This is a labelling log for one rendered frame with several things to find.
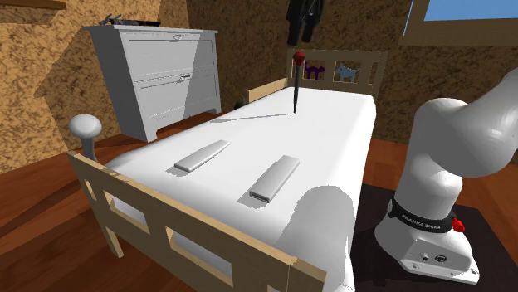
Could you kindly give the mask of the thick white remote control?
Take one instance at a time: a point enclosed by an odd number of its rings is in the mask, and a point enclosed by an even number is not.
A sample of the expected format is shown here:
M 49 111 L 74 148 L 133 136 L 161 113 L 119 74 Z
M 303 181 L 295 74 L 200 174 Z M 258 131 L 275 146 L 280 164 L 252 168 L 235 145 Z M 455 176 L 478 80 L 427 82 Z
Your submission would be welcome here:
M 299 164 L 298 158 L 282 156 L 252 185 L 249 191 L 250 196 L 263 202 L 271 202 Z

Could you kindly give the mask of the grey round-headed post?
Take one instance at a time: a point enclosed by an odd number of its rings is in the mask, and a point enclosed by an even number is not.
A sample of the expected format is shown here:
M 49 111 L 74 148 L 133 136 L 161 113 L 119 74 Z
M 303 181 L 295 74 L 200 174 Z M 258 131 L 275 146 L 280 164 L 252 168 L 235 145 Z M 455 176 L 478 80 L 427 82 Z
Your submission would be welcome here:
M 101 122 L 91 114 L 78 114 L 70 120 L 69 129 L 81 141 L 84 156 L 97 162 L 94 138 L 102 130 Z

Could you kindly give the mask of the black pen with red knob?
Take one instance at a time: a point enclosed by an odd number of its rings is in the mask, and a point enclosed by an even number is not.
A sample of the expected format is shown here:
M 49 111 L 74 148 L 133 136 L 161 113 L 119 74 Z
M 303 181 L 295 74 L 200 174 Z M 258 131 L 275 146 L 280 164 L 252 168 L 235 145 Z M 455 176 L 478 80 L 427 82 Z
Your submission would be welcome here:
M 294 95 L 293 95 L 293 113 L 296 113 L 296 107 L 298 102 L 298 95 L 301 81 L 301 65 L 305 61 L 305 55 L 301 51 L 296 51 L 292 57 L 295 65 L 295 78 L 294 78 Z

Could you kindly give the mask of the wooden bed with white mattress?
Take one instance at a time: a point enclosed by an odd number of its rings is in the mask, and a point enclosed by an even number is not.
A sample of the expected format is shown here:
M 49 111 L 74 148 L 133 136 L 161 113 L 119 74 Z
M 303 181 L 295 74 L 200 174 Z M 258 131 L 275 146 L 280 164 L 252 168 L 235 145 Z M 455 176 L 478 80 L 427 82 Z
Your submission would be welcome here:
M 68 158 L 110 249 L 122 241 L 197 292 L 354 292 L 349 257 L 385 51 L 305 52 L 323 80 L 256 88 L 240 109 L 107 164 Z M 230 143 L 191 173 L 174 164 Z M 271 202 L 251 197 L 282 156 L 300 160 Z

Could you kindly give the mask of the flat white remote control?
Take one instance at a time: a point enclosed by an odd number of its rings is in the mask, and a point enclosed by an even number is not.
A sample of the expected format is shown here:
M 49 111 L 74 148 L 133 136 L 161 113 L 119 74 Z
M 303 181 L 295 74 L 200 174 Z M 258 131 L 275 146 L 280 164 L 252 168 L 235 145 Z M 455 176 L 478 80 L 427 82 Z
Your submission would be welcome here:
M 189 154 L 185 158 L 180 159 L 174 164 L 174 166 L 177 169 L 191 173 L 210 159 L 217 156 L 229 145 L 230 143 L 226 140 L 218 140 L 217 142 L 209 144 L 194 153 Z

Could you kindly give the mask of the white chest of drawers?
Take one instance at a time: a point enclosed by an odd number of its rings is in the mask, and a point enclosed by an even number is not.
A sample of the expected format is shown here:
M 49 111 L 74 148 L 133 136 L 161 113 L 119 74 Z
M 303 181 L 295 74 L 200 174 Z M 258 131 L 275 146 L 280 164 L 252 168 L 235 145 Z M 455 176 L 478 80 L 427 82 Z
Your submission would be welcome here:
M 159 129 L 222 110 L 216 32 L 172 27 L 88 27 L 122 134 L 145 142 Z

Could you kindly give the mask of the dark robot stand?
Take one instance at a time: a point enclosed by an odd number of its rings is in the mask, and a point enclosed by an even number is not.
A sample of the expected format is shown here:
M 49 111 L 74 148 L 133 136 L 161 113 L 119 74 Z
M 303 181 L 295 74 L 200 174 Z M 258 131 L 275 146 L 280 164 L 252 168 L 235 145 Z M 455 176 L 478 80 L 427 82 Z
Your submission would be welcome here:
M 410 274 L 388 255 L 374 237 L 394 191 L 364 184 L 351 248 L 356 292 L 518 292 L 518 266 L 482 214 L 455 205 L 453 211 L 466 226 L 465 234 L 481 272 L 477 284 Z

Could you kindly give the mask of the black hanging clothes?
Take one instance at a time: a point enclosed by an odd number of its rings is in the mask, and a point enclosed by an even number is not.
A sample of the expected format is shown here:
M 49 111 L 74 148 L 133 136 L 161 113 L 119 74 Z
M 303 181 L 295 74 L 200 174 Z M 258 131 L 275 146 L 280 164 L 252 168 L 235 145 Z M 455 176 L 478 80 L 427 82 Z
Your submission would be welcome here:
M 290 0 L 286 20 L 289 22 L 287 44 L 296 46 L 300 30 L 303 28 L 301 41 L 309 43 L 313 31 L 320 22 L 325 0 Z

